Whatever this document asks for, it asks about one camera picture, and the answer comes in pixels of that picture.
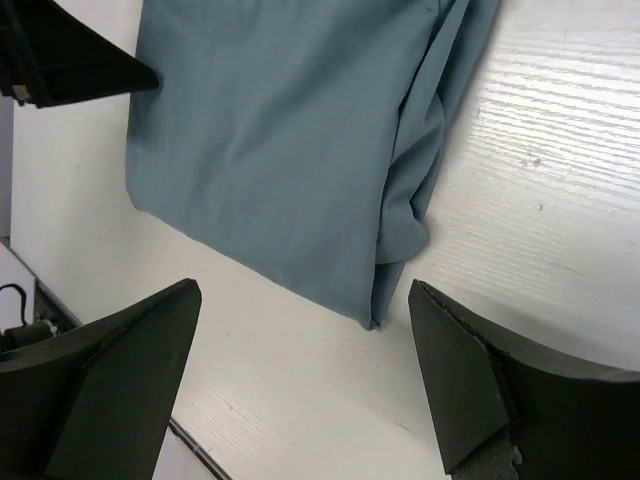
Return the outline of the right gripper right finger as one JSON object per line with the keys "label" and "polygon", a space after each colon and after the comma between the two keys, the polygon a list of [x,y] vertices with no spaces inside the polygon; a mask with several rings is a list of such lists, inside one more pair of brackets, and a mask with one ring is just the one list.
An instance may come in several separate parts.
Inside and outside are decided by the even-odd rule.
{"label": "right gripper right finger", "polygon": [[493,323],[423,282],[411,326],[454,479],[635,479],[639,375]]}

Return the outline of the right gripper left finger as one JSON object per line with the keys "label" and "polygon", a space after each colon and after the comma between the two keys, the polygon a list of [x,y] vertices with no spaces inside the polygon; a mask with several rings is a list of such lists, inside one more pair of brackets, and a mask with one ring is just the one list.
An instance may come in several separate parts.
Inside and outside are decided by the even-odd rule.
{"label": "right gripper left finger", "polygon": [[65,333],[3,346],[2,478],[152,478],[201,303],[184,279]]}

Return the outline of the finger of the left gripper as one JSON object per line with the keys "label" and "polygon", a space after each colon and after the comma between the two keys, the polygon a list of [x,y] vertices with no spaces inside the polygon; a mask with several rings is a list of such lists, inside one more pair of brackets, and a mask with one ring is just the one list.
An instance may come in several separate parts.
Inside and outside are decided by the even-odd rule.
{"label": "finger of the left gripper", "polygon": [[159,87],[156,72],[54,1],[1,3],[1,95],[57,107]]}

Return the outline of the blue t-shirt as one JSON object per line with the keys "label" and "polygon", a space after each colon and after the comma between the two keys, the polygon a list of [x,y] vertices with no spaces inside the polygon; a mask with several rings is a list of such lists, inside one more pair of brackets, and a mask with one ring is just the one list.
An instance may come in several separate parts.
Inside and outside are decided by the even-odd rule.
{"label": "blue t-shirt", "polygon": [[423,219],[496,1],[147,1],[132,204],[377,328]]}

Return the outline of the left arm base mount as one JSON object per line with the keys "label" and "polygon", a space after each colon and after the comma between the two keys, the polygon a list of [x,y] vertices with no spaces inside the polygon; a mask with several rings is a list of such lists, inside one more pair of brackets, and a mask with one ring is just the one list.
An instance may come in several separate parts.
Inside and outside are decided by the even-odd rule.
{"label": "left arm base mount", "polygon": [[1,352],[47,340],[79,321],[1,238]]}

